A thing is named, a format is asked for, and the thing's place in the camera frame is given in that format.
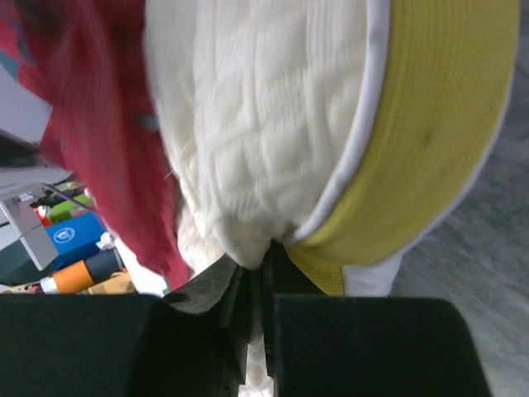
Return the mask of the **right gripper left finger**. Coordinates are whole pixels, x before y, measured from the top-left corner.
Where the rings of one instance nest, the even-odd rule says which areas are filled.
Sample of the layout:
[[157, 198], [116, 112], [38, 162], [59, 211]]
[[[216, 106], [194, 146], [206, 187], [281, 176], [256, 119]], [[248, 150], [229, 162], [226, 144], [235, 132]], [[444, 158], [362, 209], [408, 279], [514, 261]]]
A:
[[4, 396], [235, 396], [245, 379], [248, 271], [222, 258], [163, 298], [1, 297]]

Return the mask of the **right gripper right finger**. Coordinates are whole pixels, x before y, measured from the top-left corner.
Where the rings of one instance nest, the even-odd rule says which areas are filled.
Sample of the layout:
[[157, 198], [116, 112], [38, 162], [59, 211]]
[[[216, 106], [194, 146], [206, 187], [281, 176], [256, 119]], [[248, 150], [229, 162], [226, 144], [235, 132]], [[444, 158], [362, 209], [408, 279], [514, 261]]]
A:
[[276, 243], [262, 275], [275, 395], [490, 395], [469, 328], [450, 302], [327, 296]]

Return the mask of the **red patterned pillowcase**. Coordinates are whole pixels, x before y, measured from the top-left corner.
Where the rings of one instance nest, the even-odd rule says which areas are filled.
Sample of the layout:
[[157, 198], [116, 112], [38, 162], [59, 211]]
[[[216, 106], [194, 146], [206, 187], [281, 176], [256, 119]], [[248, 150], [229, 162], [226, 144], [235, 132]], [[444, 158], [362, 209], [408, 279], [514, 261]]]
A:
[[1, 48], [51, 107], [40, 149], [90, 190], [105, 223], [172, 288], [189, 269], [177, 246], [179, 188], [145, 77], [142, 1], [4, 1]]

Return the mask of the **cream yellow foam pillow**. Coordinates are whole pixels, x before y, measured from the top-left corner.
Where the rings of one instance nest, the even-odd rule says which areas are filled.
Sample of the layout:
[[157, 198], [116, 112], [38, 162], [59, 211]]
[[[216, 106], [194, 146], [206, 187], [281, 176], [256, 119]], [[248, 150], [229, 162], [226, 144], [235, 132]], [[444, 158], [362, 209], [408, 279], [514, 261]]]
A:
[[183, 259], [260, 267], [273, 242], [325, 293], [389, 294], [498, 137], [517, 1], [149, 1], [150, 94]]

